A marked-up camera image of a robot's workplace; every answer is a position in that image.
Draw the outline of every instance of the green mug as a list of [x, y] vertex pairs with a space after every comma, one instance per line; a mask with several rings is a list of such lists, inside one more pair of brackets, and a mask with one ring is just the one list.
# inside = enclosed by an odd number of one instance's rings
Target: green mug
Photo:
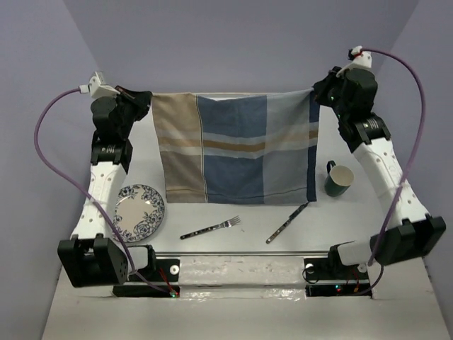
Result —
[[327, 162], [327, 178], [324, 190], [330, 197], [338, 197], [347, 191], [354, 181], [354, 173], [346, 166]]

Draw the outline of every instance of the plate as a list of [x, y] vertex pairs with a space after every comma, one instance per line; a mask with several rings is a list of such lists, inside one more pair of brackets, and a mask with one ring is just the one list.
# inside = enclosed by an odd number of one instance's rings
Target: plate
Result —
[[164, 213], [162, 196], [151, 186], [135, 184], [120, 190], [113, 222], [125, 242], [138, 242], [155, 233]]

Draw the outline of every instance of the plaid towel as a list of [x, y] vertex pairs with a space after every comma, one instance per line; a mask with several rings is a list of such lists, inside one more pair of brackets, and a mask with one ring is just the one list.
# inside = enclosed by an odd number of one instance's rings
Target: plaid towel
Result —
[[169, 203], [316, 200], [319, 105], [311, 89], [213, 100], [154, 94]]

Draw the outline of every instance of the towel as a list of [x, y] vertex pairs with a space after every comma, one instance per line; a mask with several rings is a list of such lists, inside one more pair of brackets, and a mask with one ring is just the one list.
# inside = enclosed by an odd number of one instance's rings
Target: towel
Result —
[[312, 89], [214, 100], [154, 94], [169, 203], [316, 200], [319, 105]]

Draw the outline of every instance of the gray wall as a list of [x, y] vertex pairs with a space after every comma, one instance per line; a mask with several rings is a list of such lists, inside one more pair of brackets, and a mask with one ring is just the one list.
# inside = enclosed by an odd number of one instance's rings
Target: gray wall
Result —
[[[255, 92], [311, 86], [358, 43], [389, 50], [418, 3], [64, 2], [114, 82], [152, 91]], [[381, 62], [376, 58], [376, 69]]]
[[[60, 0], [7, 0], [0, 10], [0, 339], [41, 339], [81, 196], [42, 165], [33, 128], [57, 94], [86, 82], [96, 63]], [[74, 94], [42, 129], [50, 159], [89, 173], [91, 99]]]
[[[453, 335], [453, 2], [422, 0], [400, 34], [393, 53], [417, 70], [427, 100], [420, 151], [409, 180], [433, 215], [442, 215], [447, 233], [426, 259], [444, 318]], [[378, 74], [376, 112], [388, 123], [402, 164], [411, 151], [420, 117], [420, 99], [410, 74], [388, 59]]]

